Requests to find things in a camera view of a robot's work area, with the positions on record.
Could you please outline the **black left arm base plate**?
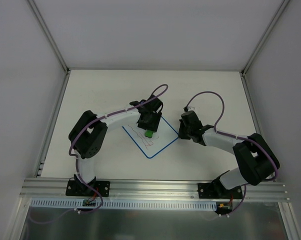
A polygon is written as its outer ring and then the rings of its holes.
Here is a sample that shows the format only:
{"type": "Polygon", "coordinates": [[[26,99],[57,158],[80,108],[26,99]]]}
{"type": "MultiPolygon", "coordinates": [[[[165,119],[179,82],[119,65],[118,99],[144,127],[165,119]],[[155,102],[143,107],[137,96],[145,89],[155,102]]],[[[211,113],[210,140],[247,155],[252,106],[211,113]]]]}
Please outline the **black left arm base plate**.
{"type": "Polygon", "coordinates": [[[67,183],[65,195],[71,197],[92,197],[94,188],[102,197],[108,197],[110,194],[110,181],[93,180],[89,183],[90,188],[80,182],[78,179],[71,179],[67,183]]]}

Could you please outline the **green whiteboard eraser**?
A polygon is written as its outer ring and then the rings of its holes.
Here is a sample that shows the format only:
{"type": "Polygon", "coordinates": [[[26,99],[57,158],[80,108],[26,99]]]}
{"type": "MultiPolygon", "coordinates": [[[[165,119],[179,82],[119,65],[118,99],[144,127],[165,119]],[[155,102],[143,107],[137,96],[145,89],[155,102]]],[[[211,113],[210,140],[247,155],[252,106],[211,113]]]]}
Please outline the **green whiteboard eraser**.
{"type": "Polygon", "coordinates": [[[151,130],[146,130],[144,136],[151,139],[153,137],[154,132],[151,130]]]}

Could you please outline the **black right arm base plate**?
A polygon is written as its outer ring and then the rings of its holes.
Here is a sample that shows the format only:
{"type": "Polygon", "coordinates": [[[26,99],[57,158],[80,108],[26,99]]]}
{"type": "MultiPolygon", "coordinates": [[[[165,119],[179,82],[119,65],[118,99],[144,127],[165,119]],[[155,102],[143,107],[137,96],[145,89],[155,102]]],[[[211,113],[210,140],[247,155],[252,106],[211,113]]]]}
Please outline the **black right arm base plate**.
{"type": "Polygon", "coordinates": [[[198,197],[200,199],[235,199],[243,198],[242,188],[236,186],[232,189],[226,189],[220,182],[198,183],[198,197]]]}

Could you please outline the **blue-framed small whiteboard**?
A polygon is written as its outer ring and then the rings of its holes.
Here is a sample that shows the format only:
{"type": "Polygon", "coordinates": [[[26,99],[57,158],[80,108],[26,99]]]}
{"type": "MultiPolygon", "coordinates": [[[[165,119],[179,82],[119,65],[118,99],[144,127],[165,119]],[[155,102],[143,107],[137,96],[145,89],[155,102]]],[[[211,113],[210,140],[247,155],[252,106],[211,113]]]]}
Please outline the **blue-framed small whiteboard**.
{"type": "Polygon", "coordinates": [[[138,128],[136,123],[122,128],[147,159],[154,158],[178,139],[178,132],[163,116],[152,138],[145,136],[146,130],[138,128]]]}

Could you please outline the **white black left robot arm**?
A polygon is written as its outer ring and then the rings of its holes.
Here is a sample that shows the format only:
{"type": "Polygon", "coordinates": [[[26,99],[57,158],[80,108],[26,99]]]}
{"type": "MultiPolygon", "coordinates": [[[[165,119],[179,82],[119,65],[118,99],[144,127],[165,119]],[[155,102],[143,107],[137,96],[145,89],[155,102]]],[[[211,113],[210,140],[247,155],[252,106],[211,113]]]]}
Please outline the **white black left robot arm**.
{"type": "Polygon", "coordinates": [[[163,102],[153,94],[147,100],[132,101],[128,108],[98,116],[91,110],[85,111],[68,135],[69,155],[76,158],[75,180],[77,189],[88,196],[95,189],[96,176],[93,161],[90,160],[100,150],[108,132],[129,124],[145,130],[147,138],[157,132],[162,117],[163,102]]]}

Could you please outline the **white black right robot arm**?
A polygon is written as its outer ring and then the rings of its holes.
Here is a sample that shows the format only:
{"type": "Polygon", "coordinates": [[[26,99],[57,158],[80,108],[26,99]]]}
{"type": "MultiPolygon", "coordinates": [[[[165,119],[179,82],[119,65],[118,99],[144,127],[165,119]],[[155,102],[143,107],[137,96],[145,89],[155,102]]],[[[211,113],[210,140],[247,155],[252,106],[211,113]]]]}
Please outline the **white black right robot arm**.
{"type": "Polygon", "coordinates": [[[235,156],[237,162],[237,168],[228,170],[206,186],[199,187],[200,198],[226,199],[241,186],[256,186],[270,175],[278,174],[280,163],[260,134],[242,137],[217,131],[213,125],[202,125],[193,110],[184,112],[179,122],[180,139],[228,152],[235,156]]]}

